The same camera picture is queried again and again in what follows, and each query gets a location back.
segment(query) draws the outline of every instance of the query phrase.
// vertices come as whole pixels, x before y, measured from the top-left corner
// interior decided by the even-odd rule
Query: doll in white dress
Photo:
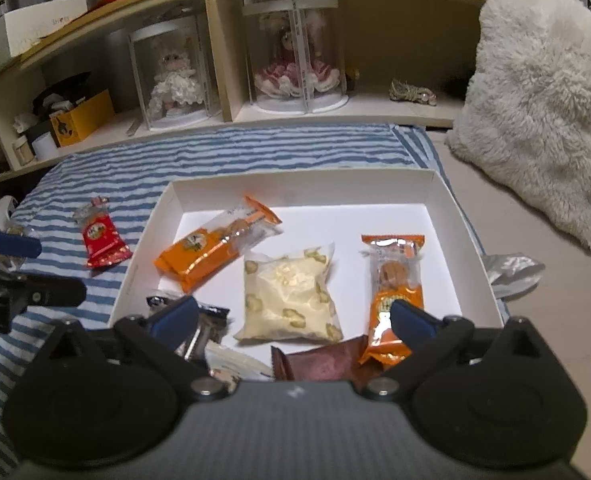
[[[152,119],[177,117],[189,113],[194,104],[205,100],[204,90],[191,67],[185,49],[159,46],[159,71],[151,92],[148,111]]]

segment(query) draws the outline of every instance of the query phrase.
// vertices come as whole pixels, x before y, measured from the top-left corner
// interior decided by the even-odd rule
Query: open cardboard box
[[[421,282],[425,308],[436,317],[458,314],[478,326],[500,327],[502,316],[475,245],[453,196],[431,170],[342,169],[246,173],[191,178],[169,184],[144,229],[109,324],[128,314],[147,316],[146,297],[161,288],[180,292],[161,276],[154,259],[180,238],[249,193],[282,219],[283,233],[254,251],[280,256],[335,243],[327,281],[346,339],[366,333],[371,301],[363,234],[424,234]],[[231,309],[223,344],[271,363],[271,345],[284,352],[314,348],[310,342],[238,343],[244,324],[242,258],[196,292],[198,301]]]

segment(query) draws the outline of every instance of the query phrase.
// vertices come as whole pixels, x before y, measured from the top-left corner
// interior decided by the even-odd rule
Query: display case lid
[[[132,43],[136,41],[146,40],[154,36],[160,36],[165,32],[171,32],[173,30],[180,30],[181,28],[188,28],[189,34],[197,35],[198,27],[196,26],[195,16],[185,16],[183,18],[176,18],[175,20],[169,20],[167,22],[154,23],[147,27],[139,28],[129,34],[129,40]]]
[[[243,16],[296,9],[337,9],[338,0],[269,0],[242,7]]]

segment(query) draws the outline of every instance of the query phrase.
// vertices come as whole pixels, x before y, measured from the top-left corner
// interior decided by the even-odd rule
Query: doll
[[[323,62],[318,50],[320,31],[325,25],[322,13],[317,9],[304,11],[304,26],[309,39],[309,64],[304,75],[304,85],[317,92],[328,92],[339,85],[339,70]],[[299,67],[296,62],[294,35],[291,32],[286,12],[271,12],[260,17],[260,28],[277,30],[274,47],[274,60],[271,65],[259,73],[253,80],[256,88],[274,99],[300,97],[302,89],[299,81]]]
[[[191,111],[191,105],[205,100],[202,85],[191,68],[191,60],[184,48],[156,45],[159,53],[156,85],[151,92],[148,112],[152,119],[177,117]]]

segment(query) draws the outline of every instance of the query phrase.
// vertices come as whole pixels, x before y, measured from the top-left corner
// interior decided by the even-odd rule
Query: white logo
[[[295,386],[295,387],[291,388],[290,390],[287,390],[287,395],[289,397],[293,397],[294,399],[297,399],[298,397],[302,397],[305,394],[306,394],[306,390],[302,386]]]

